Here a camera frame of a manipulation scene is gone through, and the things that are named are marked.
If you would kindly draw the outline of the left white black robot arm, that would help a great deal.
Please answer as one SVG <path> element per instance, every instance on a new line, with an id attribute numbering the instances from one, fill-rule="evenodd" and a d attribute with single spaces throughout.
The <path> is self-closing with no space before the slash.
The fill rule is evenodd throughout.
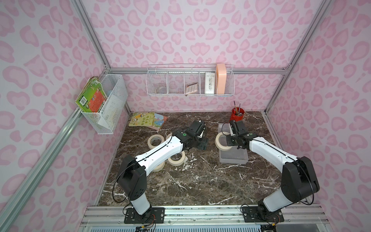
<path id="1" fill-rule="evenodd" d="M 146 216 L 151 204 L 146 197 L 147 177 L 168 158 L 184 150 L 206 150 L 209 139 L 181 130 L 152 150 L 136 157 L 126 156 L 116 176 L 116 183 L 124 191 L 136 213 Z"/>

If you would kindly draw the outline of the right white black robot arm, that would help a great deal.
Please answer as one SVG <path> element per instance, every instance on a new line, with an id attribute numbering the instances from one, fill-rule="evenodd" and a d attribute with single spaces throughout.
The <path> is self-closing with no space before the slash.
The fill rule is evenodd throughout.
<path id="1" fill-rule="evenodd" d="M 278 211 L 319 192 L 317 175 L 308 157 L 291 155 L 252 133 L 242 137 L 227 135 L 226 141 L 228 146 L 237 146 L 260 155 L 282 174 L 280 188 L 259 201 L 260 214 Z"/>

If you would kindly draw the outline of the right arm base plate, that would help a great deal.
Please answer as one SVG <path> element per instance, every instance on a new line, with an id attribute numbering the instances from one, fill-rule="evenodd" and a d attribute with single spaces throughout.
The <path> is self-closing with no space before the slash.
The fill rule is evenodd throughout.
<path id="1" fill-rule="evenodd" d="M 240 206 L 240 212 L 243 215 L 244 222 L 267 222 L 267 223 L 280 223 L 284 222 L 283 213 L 281 210 L 276 210 L 270 212 L 266 210 L 263 206 Z"/>

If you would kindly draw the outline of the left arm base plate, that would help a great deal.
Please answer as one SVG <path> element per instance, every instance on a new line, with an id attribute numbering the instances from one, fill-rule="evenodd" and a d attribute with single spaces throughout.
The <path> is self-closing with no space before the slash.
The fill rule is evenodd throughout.
<path id="1" fill-rule="evenodd" d="M 125 213 L 125 224 L 146 224 L 153 221 L 158 224 L 164 223 L 165 208 L 150 207 L 143 215 L 140 215 L 133 207 Z"/>

